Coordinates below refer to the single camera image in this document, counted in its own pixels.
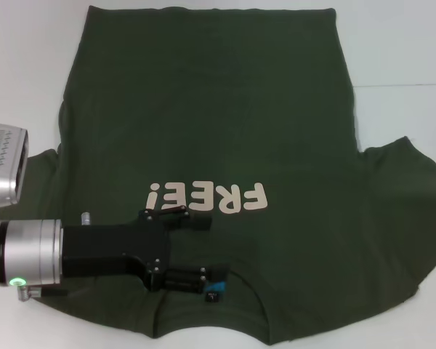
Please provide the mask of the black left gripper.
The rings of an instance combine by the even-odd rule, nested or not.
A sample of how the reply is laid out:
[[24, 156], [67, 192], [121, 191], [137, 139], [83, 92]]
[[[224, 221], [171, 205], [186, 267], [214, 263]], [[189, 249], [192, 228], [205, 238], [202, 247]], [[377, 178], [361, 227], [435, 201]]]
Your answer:
[[169, 231], [210, 228], [210, 215], [191, 213], [186, 206], [145, 209], [125, 224], [67, 225], [62, 230], [62, 277], [133, 275], [152, 292], [223, 293], [226, 264], [168, 268]]

